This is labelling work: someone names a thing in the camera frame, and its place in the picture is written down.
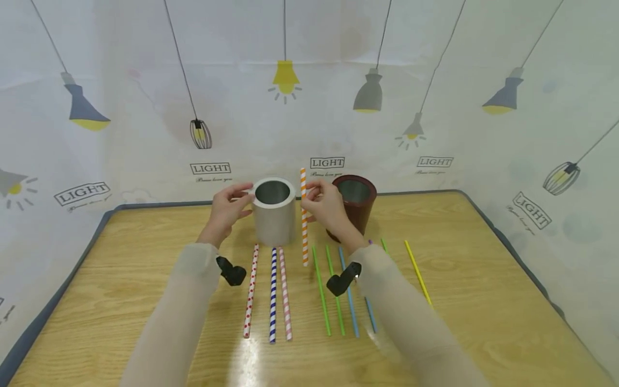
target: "hand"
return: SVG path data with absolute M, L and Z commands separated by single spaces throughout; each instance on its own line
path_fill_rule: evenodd
M 197 243 L 210 243 L 219 249 L 223 240 L 230 236 L 232 225 L 251 214 L 244 208 L 254 200 L 254 195 L 245 192 L 253 183 L 231 185 L 213 196 L 209 221 L 197 238 Z
M 344 210 L 342 194 L 336 186 L 320 179 L 310 181 L 307 189 L 308 194 L 301 200 L 301 207 L 312 214 L 308 222 L 318 221 L 335 236 L 352 226 Z

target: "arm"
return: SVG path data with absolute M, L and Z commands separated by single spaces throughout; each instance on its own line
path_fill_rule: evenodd
M 251 183 L 233 185 L 213 197 L 209 221 L 196 243 L 185 246 L 168 285 L 137 341 L 120 385 L 184 386 L 200 340 L 210 296 L 222 271 L 218 249 L 232 225 L 251 214 Z
M 458 345 L 443 320 L 425 298 L 400 273 L 396 264 L 378 246 L 369 246 L 350 223 L 342 196 L 324 180 L 310 181 L 311 191 L 301 206 L 335 235 L 361 264 L 357 283 L 370 299 L 387 335 L 424 387 L 488 386 L 481 371 Z
M 121 386 L 184 386 L 221 269 L 213 245 L 185 246 L 129 359 Z

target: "blue striped straw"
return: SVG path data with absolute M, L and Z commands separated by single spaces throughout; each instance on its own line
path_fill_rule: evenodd
M 271 251 L 271 319 L 269 320 L 269 342 L 275 344 L 275 295 L 277 290 L 277 249 Z
M 340 262 L 342 263 L 342 270 L 346 270 L 346 264 L 344 263 L 344 251 L 340 246 Z M 352 293 L 350 287 L 348 287 L 348 304 L 350 305 L 350 314 L 352 315 L 352 327 L 355 329 L 355 336 L 359 337 L 359 327 L 357 326 L 357 316 L 355 315 L 355 307 L 352 305 Z
M 376 327 L 376 320 L 374 320 L 374 312 L 372 312 L 372 305 L 370 304 L 370 300 L 365 297 L 365 305 L 368 305 L 368 313 L 370 314 L 370 322 L 372 323 L 372 329 L 374 329 L 374 333 L 378 332 L 378 328 Z

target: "orange striped straw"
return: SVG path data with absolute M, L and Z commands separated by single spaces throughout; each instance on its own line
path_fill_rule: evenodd
M 307 188 L 305 187 L 305 168 L 301 168 L 301 198 L 305 199 Z M 301 236 L 303 237 L 303 265 L 310 263 L 310 249 L 308 247 L 308 212 L 301 209 Z

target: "green straw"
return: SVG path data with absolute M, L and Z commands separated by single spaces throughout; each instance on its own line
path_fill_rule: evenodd
M 314 266 L 316 266 L 316 277 L 318 278 L 318 289 L 320 290 L 320 299 L 322 300 L 322 312 L 324 313 L 324 323 L 327 326 L 327 336 L 331 336 L 331 325 L 329 324 L 329 315 L 327 314 L 327 303 L 324 300 L 324 292 L 322 291 L 322 279 L 320 278 L 320 269 L 318 268 L 318 260 L 316 259 L 316 247 L 311 247 L 314 253 Z
M 331 253 L 329 252 L 329 245 L 326 246 L 327 249 L 327 262 L 329 263 L 329 272 L 331 276 L 333 276 L 333 264 L 331 263 Z M 340 330 L 342 331 L 342 336 L 346 336 L 346 331 L 344 330 L 344 320 L 342 319 L 342 309 L 340 308 L 340 298 L 335 298 L 335 306 L 337 307 L 337 317 L 340 319 Z
M 381 243 L 383 244 L 383 250 L 385 251 L 385 253 L 389 254 L 388 250 L 387 250 L 387 243 L 385 243 L 385 240 L 381 238 Z

